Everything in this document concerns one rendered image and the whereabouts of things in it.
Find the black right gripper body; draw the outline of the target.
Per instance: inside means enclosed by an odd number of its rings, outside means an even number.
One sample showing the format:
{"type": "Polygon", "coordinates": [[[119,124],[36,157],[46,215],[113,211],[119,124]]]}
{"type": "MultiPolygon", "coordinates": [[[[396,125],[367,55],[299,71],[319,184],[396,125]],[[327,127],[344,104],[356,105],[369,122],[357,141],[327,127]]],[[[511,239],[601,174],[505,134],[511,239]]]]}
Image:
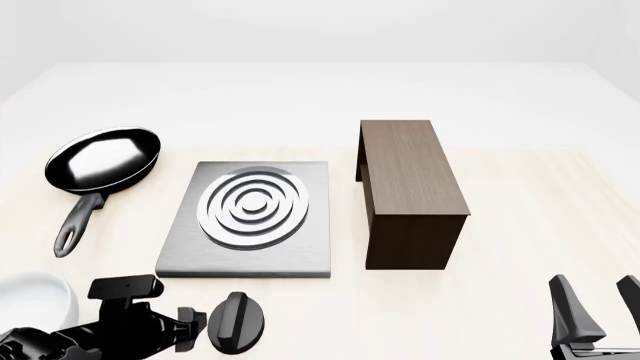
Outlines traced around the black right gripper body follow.
{"type": "Polygon", "coordinates": [[[640,360],[640,348],[601,348],[589,341],[555,341],[550,353],[553,360],[640,360]]]}

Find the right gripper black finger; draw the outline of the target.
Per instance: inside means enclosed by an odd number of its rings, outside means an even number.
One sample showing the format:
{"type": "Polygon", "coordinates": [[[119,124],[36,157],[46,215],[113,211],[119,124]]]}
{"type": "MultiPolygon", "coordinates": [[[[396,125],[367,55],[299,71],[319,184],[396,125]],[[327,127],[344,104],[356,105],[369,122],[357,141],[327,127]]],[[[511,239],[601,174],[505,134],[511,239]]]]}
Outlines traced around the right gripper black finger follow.
{"type": "Polygon", "coordinates": [[[633,275],[626,275],[616,286],[640,333],[640,281],[633,275]]]}
{"type": "Polygon", "coordinates": [[[553,309],[551,347],[564,344],[593,344],[606,332],[590,316],[564,275],[549,281],[553,309]]]}

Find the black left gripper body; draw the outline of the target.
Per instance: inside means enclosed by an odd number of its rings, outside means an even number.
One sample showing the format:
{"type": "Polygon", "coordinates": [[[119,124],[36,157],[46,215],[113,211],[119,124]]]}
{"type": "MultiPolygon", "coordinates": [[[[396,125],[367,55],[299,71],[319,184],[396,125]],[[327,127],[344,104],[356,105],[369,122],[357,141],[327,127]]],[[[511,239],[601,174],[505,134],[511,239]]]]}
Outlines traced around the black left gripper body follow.
{"type": "Polygon", "coordinates": [[[176,328],[175,352],[185,353],[193,349],[199,334],[207,326],[207,314],[189,307],[179,307],[177,314],[180,325],[176,328]]]}

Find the round black stove knob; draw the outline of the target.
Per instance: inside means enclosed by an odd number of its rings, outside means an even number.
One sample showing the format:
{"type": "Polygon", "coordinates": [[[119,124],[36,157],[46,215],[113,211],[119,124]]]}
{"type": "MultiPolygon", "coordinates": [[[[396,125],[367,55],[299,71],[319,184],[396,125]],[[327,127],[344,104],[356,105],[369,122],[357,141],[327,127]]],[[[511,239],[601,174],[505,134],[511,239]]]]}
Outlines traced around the round black stove knob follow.
{"type": "Polygon", "coordinates": [[[246,293],[232,292],[211,313],[207,334],[220,353],[239,355],[258,343],[264,329],[261,306],[246,293]]]}

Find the flat stove plate with rings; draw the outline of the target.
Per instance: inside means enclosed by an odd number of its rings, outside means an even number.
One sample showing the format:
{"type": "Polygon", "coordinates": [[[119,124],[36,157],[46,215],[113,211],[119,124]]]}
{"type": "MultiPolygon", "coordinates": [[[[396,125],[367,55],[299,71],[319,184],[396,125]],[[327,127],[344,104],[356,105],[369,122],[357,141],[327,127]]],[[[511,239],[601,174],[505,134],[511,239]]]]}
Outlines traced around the flat stove plate with rings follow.
{"type": "Polygon", "coordinates": [[[329,278],[327,162],[199,162],[155,272],[161,278],[329,278]]]}

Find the white bowl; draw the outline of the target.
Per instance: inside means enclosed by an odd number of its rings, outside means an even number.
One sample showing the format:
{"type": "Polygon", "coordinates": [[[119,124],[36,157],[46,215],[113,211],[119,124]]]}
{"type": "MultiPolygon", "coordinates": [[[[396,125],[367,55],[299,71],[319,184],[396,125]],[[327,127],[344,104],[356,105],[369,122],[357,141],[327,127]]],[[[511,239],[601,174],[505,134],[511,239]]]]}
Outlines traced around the white bowl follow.
{"type": "Polygon", "coordinates": [[[44,332],[78,324],[79,305],[70,284],[50,272],[0,278],[0,333],[31,327],[44,332]]]}

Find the black frying pan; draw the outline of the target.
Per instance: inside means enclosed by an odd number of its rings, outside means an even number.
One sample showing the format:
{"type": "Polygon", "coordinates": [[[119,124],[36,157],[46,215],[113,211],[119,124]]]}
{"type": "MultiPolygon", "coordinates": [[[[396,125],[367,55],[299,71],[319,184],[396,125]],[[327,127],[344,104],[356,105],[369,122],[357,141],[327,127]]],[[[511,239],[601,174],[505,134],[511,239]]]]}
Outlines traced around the black frying pan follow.
{"type": "Polygon", "coordinates": [[[45,179],[80,197],[56,236],[56,257],[76,248],[92,212],[102,209],[109,195],[136,185],[153,170],[160,151],[154,132],[122,126],[85,134],[54,152],[45,165],[45,179]]]}

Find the dark brown wooden shelf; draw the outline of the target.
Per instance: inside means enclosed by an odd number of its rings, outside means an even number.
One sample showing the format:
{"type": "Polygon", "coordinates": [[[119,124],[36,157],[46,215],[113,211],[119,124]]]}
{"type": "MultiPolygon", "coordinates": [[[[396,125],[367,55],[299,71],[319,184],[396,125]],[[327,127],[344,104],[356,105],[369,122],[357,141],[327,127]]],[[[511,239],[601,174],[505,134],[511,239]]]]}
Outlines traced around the dark brown wooden shelf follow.
{"type": "Polygon", "coordinates": [[[355,180],[363,185],[368,270],[442,270],[471,215],[428,120],[363,120],[355,180]]]}

